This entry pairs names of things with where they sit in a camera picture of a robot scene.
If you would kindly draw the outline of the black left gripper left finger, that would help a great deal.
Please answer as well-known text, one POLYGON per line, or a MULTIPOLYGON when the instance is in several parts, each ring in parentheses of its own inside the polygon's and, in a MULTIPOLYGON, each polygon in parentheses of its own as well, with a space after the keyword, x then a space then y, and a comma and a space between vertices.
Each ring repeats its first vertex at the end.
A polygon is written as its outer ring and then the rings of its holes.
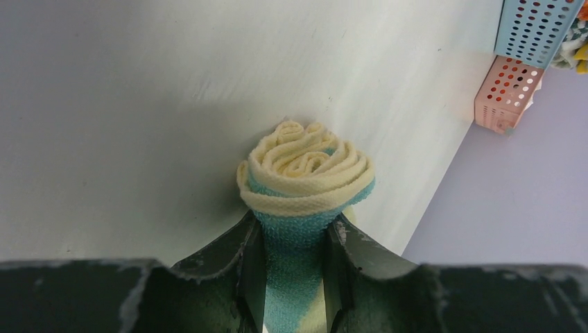
POLYGON ((266 259, 252 212, 196 253, 1 263, 2 332, 261 332, 266 259))

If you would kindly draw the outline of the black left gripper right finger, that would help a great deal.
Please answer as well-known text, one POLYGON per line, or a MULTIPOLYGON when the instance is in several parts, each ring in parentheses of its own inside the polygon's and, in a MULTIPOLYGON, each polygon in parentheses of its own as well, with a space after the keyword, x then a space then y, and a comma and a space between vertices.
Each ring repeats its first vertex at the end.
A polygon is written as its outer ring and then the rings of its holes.
POLYGON ((325 234, 329 332, 586 332, 587 269, 415 264, 339 215, 325 234))

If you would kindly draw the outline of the pale yellow teal towel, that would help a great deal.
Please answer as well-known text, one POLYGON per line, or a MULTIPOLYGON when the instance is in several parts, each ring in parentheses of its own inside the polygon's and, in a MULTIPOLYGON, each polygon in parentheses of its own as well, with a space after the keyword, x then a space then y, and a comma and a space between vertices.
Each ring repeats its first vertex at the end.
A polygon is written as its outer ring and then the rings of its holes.
POLYGON ((240 163, 236 183, 263 232, 264 327, 325 332, 325 232, 339 214, 369 196, 375 185, 372 160, 321 123, 285 121, 240 163))

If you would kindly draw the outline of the yellow grey patterned towel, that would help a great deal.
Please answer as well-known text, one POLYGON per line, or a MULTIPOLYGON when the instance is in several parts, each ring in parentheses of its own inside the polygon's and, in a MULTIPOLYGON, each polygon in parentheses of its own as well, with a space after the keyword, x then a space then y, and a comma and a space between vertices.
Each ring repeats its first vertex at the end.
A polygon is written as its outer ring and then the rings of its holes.
POLYGON ((580 13, 574 20, 550 66, 587 74, 587 12, 580 13))

